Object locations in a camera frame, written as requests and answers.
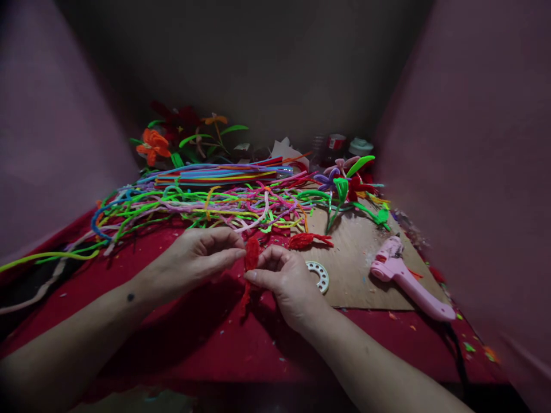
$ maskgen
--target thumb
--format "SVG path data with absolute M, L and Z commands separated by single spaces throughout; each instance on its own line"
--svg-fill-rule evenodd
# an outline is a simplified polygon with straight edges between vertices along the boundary
M 245 273 L 245 279 L 260 288 L 265 288 L 273 293 L 280 290 L 280 275 L 268 270 L 252 270 Z
M 205 266 L 203 273 L 205 275 L 211 275 L 219 271 L 227 270 L 238 259 L 245 256 L 245 250 L 240 248 L 229 248 L 224 251 L 217 252 L 208 257 L 204 257 Z

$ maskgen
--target forearm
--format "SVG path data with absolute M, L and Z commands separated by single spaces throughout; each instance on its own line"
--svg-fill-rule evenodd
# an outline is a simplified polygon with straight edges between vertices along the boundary
M 24 411 L 67 410 L 153 309 L 145 296 L 131 280 L 2 360 L 13 403 Z
M 303 336 L 363 412 L 467 412 L 442 386 L 399 359 L 338 311 L 329 309 Z

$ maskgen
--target bundle of pipe cleaners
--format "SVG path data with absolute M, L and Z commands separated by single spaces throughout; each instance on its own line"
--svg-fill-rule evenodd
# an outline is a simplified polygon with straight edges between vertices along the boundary
M 346 177 L 333 173 L 333 176 L 323 181 L 320 189 L 329 190 L 329 193 L 323 190 L 302 190 L 304 184 L 320 182 L 311 179 L 306 171 L 293 175 L 291 168 L 282 166 L 284 162 L 293 160 L 276 158 L 245 165 L 189 165 L 167 172 L 147 172 L 136 183 L 126 185 L 103 201 L 98 201 L 91 230 L 67 245 L 65 251 L 30 255 L 0 267 L 0 272 L 3 272 L 31 260 L 37 260 L 36 263 L 40 264 L 59 259 L 52 278 L 39 289 L 34 298 L 17 306 L 0 309 L 0 314 L 16 311 L 40 300 L 63 272 L 68 258 L 92 259 L 101 249 L 105 249 L 103 255 L 107 256 L 117 244 L 127 239 L 128 234 L 173 217 L 190 221 L 189 228 L 227 225 L 237 233 L 252 229 L 268 233 L 274 228 L 295 227 L 299 233 L 290 240 L 289 247 L 292 249 L 307 248 L 315 239 L 332 246 L 327 232 L 337 214 L 350 209 L 366 212 L 374 223 L 390 230 L 387 225 L 388 201 L 369 194 L 374 204 L 382 205 L 377 215 L 357 202 L 351 196 L 354 187 L 349 185 L 350 171 Z M 351 168 L 352 172 L 355 173 L 357 165 L 365 161 L 364 158 L 360 159 Z M 192 190 L 197 186 L 206 186 L 208 191 Z M 338 205 L 333 205 L 335 194 Z M 308 216 L 315 207 L 328 210 L 325 236 L 309 234 Z M 94 237 L 94 245 L 79 248 Z M 91 255 L 80 255 L 90 251 Z

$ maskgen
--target finger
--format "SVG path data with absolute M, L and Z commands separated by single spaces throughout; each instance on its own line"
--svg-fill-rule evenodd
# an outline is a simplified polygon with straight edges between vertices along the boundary
M 272 245 L 269 246 L 267 249 L 263 251 L 263 253 L 260 254 L 260 257 L 258 257 L 258 268 L 266 268 L 270 267 L 271 263 L 278 264 L 279 262 L 282 263 L 281 267 L 289 261 L 289 259 L 292 257 L 292 252 L 285 249 L 281 246 Z
M 234 248 L 245 248 L 241 235 L 228 227 L 208 228 L 202 231 L 201 242 L 206 248 L 216 245 L 225 245 Z
M 281 289 L 281 276 L 268 270 L 252 270 L 245 273 L 245 279 L 260 288 L 265 288 L 276 294 Z
M 201 258 L 201 265 L 203 265 L 203 276 L 210 276 L 227 270 L 231 268 L 234 262 L 244 256 L 245 250 L 241 250 L 239 248 L 229 248 L 210 256 L 203 257 Z

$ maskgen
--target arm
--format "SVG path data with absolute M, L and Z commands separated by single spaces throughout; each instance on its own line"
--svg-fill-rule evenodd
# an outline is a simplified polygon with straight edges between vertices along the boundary
M 379 345 L 326 303 L 304 259 L 272 246 L 245 277 L 271 290 L 285 321 L 323 357 L 363 412 L 470 412 L 430 377 Z
M 0 362 L 2 386 L 15 408 L 69 409 L 153 309 L 230 268 L 244 257 L 243 248 L 229 228 L 185 231 L 131 281 Z

